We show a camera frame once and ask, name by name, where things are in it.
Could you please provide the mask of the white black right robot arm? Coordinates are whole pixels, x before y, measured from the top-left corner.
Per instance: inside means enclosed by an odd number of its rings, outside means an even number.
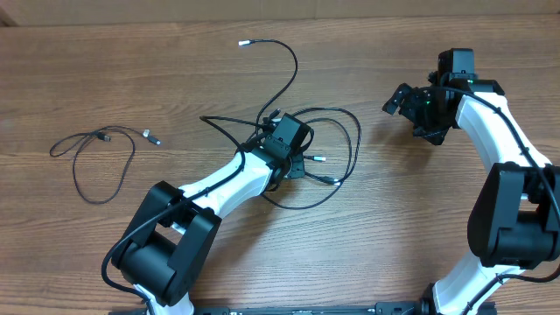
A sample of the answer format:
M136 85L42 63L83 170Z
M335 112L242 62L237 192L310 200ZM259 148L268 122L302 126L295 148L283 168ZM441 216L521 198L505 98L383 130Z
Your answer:
M559 168L529 141L496 80L475 72L470 48L437 57L429 86L403 83L383 111L406 117L414 137L440 145L463 130L486 169L486 181L467 222L468 251L449 274L416 302L379 302L378 314L495 314L488 298L507 281L546 284L559 277L529 276L559 257Z

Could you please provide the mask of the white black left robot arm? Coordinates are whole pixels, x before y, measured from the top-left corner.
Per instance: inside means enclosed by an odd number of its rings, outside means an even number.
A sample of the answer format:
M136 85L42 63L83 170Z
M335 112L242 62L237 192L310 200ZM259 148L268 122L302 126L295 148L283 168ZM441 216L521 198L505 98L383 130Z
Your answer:
M262 134L237 143L232 160L198 182L165 181L146 194L102 267L115 266L147 314L192 314L196 282L222 220L246 200L278 187L311 144L313 129L295 116L269 119Z

